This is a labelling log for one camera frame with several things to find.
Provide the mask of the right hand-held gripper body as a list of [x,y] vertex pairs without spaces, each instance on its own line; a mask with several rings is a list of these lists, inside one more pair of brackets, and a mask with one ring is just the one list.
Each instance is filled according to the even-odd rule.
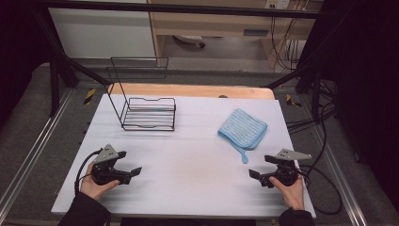
[[275,164],[277,169],[275,172],[260,175],[261,186],[272,188],[273,185],[269,181],[271,176],[276,177],[285,186],[291,186],[298,176],[295,161],[311,159],[311,155],[308,153],[299,153],[288,149],[282,149],[274,157],[277,159],[277,164]]

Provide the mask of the yellow black tape strip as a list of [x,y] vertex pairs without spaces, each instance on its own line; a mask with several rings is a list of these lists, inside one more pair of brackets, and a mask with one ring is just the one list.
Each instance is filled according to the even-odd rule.
[[91,89],[88,92],[88,94],[87,94],[87,96],[85,98],[85,101],[84,101],[84,105],[89,105],[89,103],[90,103],[92,97],[94,96],[95,92],[96,92],[96,89]]
[[295,102],[295,101],[292,99],[292,96],[291,96],[290,94],[286,94],[286,104],[287,104],[287,105],[293,105],[293,106],[295,106],[295,107],[302,107],[302,104],[301,104],[301,103],[298,103],[298,102]]

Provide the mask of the person's left hand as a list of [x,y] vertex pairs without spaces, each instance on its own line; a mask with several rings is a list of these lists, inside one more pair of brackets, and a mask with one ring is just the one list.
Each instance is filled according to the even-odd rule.
[[114,180],[105,185],[97,185],[92,179],[92,175],[91,175],[92,168],[93,168],[93,164],[90,163],[88,165],[86,175],[82,179],[80,191],[83,194],[91,197],[93,200],[98,201],[104,193],[106,193],[107,191],[118,186],[120,184],[120,181]]

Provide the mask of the aluminium rail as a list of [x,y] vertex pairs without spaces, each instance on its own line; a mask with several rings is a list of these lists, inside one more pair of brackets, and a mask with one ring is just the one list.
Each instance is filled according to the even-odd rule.
[[67,108],[73,94],[73,89],[66,89],[64,91],[59,102],[59,109],[56,111],[53,117],[49,118],[43,129],[40,131],[38,138],[36,139],[32,148],[29,150],[27,157],[24,159],[24,162],[19,167],[16,175],[13,177],[10,185],[6,189],[5,194],[0,198],[0,222],[5,220],[9,210],[11,209],[16,198],[21,192],[25,181],[27,180],[30,172],[38,161],[41,152],[45,148],[48,140],[56,129],[56,126],[60,118],[63,116],[63,113]]
[[316,125],[313,128],[314,134],[322,147],[324,153],[322,156],[325,159],[327,167],[330,171],[333,181],[335,182],[340,194],[342,195],[343,206],[347,215],[349,216],[353,226],[367,226],[367,220],[363,215],[361,208],[355,198],[354,193],[348,181],[346,180],[343,171],[341,170],[338,161],[331,148],[327,143],[327,134],[323,131],[321,125]]

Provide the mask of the office chair base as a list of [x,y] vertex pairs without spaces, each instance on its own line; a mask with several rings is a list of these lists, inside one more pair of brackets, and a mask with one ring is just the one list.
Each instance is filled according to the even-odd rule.
[[206,44],[203,41],[202,36],[182,36],[182,35],[176,35],[175,39],[184,41],[187,43],[193,43],[197,44],[200,48],[204,48]]

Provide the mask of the black wire rack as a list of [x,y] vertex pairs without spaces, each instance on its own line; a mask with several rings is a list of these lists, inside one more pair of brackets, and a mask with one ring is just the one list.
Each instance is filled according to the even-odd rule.
[[106,68],[107,95],[120,127],[125,131],[174,131],[176,101],[171,97],[133,94],[128,86],[137,81],[165,79],[167,57],[111,57]]

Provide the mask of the white cabinet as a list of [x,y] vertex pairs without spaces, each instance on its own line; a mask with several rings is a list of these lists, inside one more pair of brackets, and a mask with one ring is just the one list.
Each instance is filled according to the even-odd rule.
[[63,8],[49,11],[69,57],[155,56],[147,13]]

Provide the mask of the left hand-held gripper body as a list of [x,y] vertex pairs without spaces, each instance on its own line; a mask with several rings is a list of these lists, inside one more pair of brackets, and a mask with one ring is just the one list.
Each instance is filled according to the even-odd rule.
[[121,185],[128,185],[131,181],[131,172],[114,168],[118,161],[118,152],[111,144],[107,144],[93,160],[91,175],[97,185],[105,185],[111,181],[119,180]]

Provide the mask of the blue striped cloth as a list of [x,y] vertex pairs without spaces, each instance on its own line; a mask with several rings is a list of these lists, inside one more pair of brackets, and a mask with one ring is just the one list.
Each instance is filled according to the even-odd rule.
[[246,151],[255,149],[262,141],[268,125],[237,108],[224,121],[217,134],[229,141],[232,147],[241,154],[242,162],[248,163]]

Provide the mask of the black metal frame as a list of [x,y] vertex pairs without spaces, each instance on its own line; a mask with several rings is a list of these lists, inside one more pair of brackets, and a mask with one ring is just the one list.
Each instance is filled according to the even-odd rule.
[[88,9],[88,10],[110,10],[110,11],[133,11],[133,12],[156,12],[156,13],[180,13],[200,15],[229,15],[246,17],[267,17],[267,18],[299,18],[299,19],[325,19],[332,16],[332,13],[322,11],[300,11],[289,9],[256,9],[256,8],[232,8],[232,7],[211,7],[211,6],[190,6],[171,4],[147,4],[147,3],[121,3],[121,2],[97,2],[97,1],[69,1],[69,0],[33,0],[33,16],[36,19],[45,38],[50,44],[53,62],[51,66],[52,78],[52,113],[56,112],[56,76],[60,73],[68,86],[75,87],[77,78],[72,68],[92,78],[103,86],[111,82],[93,73],[80,63],[71,59],[61,47],[54,32],[43,18],[42,12],[48,8],[67,9]]

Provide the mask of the wooden desk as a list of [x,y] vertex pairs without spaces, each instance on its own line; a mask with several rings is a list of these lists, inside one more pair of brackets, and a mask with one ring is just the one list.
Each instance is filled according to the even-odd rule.
[[[265,8],[266,0],[147,0],[150,4],[190,6]],[[323,0],[290,0],[289,10],[318,11]],[[180,13],[150,14],[155,52],[161,56],[166,36],[236,37],[259,40],[269,67],[274,69],[286,54],[288,40],[306,40],[314,24],[313,19],[246,17],[229,15],[200,15]]]

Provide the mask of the white power strip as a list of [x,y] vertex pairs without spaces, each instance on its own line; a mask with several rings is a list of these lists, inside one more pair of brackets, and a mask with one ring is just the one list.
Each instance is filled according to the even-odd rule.
[[270,9],[287,9],[289,3],[290,0],[266,0],[264,7]]

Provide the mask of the person's right hand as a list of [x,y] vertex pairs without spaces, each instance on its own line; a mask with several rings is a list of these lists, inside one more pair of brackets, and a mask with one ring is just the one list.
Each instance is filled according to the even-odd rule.
[[282,198],[288,207],[291,207],[294,210],[305,209],[304,186],[301,176],[298,176],[291,186],[285,186],[282,182],[280,182],[276,177],[273,176],[269,178],[269,181],[274,187],[276,187],[280,191]]

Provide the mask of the black curtain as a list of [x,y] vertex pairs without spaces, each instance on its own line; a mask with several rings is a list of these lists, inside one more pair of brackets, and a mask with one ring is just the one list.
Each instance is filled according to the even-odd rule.
[[346,132],[399,208],[399,0],[324,0],[321,10],[345,18],[316,22],[302,56],[340,32],[322,77],[336,83]]
[[29,0],[0,0],[0,128],[19,103],[32,72],[49,60]]

